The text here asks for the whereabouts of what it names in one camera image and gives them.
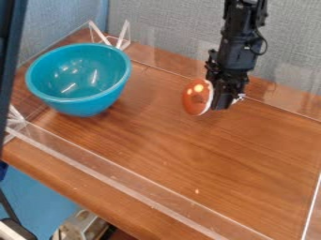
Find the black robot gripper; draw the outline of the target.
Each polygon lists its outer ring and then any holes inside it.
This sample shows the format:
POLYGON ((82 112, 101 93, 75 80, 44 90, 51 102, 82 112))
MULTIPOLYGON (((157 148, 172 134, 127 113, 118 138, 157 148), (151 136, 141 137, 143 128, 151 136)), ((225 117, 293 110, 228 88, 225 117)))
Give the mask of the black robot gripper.
POLYGON ((254 69, 265 38, 258 34, 245 37, 222 35, 220 49, 209 51, 206 62, 206 80, 214 89, 210 108, 214 111, 226 110, 246 96, 249 72, 254 69))

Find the dark blue foreground arm link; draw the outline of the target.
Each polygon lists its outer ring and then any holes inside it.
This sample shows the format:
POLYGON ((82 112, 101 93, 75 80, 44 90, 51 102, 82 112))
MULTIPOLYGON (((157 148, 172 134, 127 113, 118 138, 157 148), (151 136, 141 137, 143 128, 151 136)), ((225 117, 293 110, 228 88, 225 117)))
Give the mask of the dark blue foreground arm link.
POLYGON ((30 0, 0 0, 0 156, 30 0))

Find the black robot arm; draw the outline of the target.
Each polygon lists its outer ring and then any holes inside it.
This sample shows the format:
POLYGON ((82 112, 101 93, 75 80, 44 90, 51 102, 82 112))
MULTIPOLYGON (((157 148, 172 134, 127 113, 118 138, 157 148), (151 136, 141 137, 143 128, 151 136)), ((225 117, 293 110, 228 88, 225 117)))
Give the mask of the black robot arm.
POLYGON ((206 80, 213 86, 210 107, 216 111, 226 110, 245 97, 249 72, 266 53, 262 46, 269 48, 258 30, 268 16, 268 0, 225 0, 220 48, 209 50, 205 65, 206 80))

